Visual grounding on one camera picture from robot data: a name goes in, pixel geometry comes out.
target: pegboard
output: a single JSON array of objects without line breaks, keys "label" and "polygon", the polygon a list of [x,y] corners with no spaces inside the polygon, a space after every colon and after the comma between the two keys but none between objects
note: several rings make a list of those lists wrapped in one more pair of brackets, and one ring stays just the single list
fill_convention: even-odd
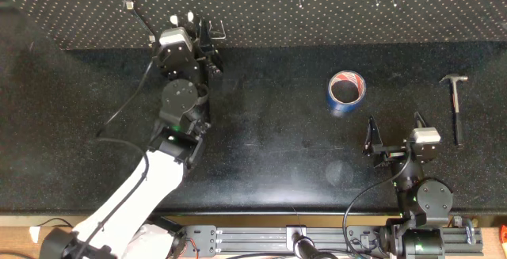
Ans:
[{"label": "pegboard", "polygon": [[[121,0],[12,0],[62,49],[147,48]],[[137,0],[156,34],[189,10],[227,38],[219,47],[507,40],[507,0]]]}]

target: blue object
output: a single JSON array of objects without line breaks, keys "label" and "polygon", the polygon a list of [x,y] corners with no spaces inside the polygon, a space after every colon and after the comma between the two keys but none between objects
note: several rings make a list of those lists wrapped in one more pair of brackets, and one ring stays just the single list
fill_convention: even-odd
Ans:
[{"label": "blue object", "polygon": [[[352,102],[343,102],[339,100],[339,96],[334,96],[331,88],[337,82],[348,81],[356,85],[358,98]],[[327,86],[327,103],[330,105],[331,114],[334,116],[343,116],[347,112],[356,109],[366,94],[366,82],[363,77],[356,72],[344,70],[336,73]]]}]

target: red object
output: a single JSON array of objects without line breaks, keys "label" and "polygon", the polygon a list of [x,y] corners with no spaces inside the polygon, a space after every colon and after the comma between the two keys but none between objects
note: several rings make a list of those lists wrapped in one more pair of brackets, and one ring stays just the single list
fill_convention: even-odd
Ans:
[{"label": "red object", "polygon": [[500,229],[500,241],[501,243],[507,243],[507,227],[503,225]]}]

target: black tabletop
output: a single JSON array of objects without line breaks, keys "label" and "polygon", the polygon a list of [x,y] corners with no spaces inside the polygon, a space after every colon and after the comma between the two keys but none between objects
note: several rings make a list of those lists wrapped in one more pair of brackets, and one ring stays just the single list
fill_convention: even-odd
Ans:
[{"label": "black tabletop", "polygon": [[[2,43],[0,212],[89,214],[129,176],[141,156],[96,143],[95,131],[135,90],[149,52],[59,51],[40,38]],[[222,79],[210,81],[212,129],[203,161],[156,211],[341,213],[372,183],[390,176],[361,154],[368,116],[383,141],[400,144],[420,112],[442,136],[424,167],[454,191],[453,211],[507,211],[507,44],[377,44],[221,50]],[[331,116],[326,85],[340,70],[367,84],[352,114]],[[146,146],[166,81],[157,72],[108,129]],[[446,74],[458,85],[465,148],[453,144]],[[354,208],[397,211],[389,184]]]}]

